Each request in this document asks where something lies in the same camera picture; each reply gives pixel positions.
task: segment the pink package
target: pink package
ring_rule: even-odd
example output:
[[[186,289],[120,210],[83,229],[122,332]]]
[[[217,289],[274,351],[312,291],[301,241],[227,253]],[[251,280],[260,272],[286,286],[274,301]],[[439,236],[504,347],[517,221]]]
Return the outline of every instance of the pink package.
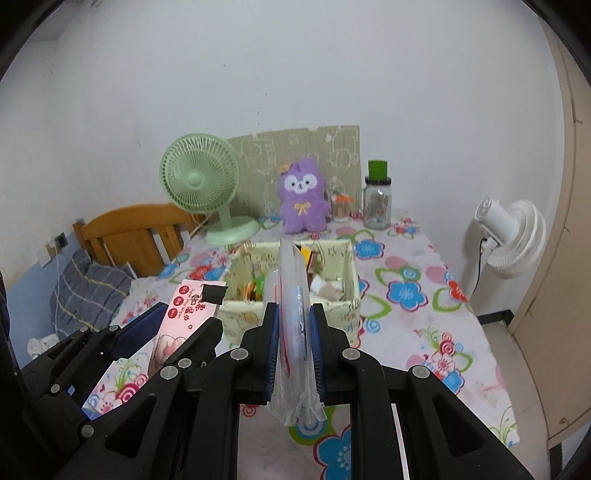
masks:
[[[174,292],[154,342],[148,376],[156,373],[164,362],[209,317],[215,317],[219,305],[202,301],[204,285],[225,286],[223,281],[183,280]]]

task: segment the plastic bag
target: plastic bag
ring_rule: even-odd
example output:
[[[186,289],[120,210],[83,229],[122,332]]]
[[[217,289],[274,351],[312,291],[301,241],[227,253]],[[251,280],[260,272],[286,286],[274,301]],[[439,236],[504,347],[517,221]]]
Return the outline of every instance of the plastic bag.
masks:
[[[310,292],[301,252],[291,243],[279,248],[279,270],[265,281],[264,304],[280,307],[279,352],[269,409],[282,425],[325,420],[316,390],[310,331]]]

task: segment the floral tablecloth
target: floral tablecloth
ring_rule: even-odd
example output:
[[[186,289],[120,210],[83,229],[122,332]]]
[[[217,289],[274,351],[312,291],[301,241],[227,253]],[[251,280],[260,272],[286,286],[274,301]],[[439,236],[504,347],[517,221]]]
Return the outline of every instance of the floral tablecloth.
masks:
[[[261,220],[253,241],[349,238],[362,295],[355,347],[383,365],[423,364],[437,375],[507,446],[519,441],[499,366],[460,286],[421,228],[409,216],[387,231],[370,231],[361,218],[330,223],[326,231],[286,235],[278,219]],[[134,284],[113,320],[125,325],[157,301],[168,302],[183,278],[218,280],[237,246],[212,248],[194,238],[157,278]],[[222,353],[229,345],[223,340]],[[89,397],[90,418],[126,402],[147,380],[149,342],[133,358],[114,363]],[[242,406],[239,478],[350,478],[348,408],[327,407],[327,420],[281,427],[264,407]]]

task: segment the stuffed animal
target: stuffed animal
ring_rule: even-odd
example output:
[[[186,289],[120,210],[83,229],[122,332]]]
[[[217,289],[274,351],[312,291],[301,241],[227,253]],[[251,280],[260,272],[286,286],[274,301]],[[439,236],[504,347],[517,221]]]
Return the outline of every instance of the stuffed animal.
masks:
[[[330,203],[324,198],[325,182],[313,158],[299,158],[281,173],[277,193],[286,233],[326,230]]]

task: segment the wooden headboard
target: wooden headboard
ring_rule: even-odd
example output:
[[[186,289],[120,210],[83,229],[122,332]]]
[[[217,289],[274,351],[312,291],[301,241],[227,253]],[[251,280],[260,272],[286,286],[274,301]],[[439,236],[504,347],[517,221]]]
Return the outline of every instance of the wooden headboard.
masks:
[[[198,223],[193,215],[169,203],[120,208],[73,227],[80,246],[94,260],[119,267],[129,262],[140,277],[148,277],[158,275],[165,264],[151,229],[158,232],[172,260],[183,248],[180,225],[192,232]]]

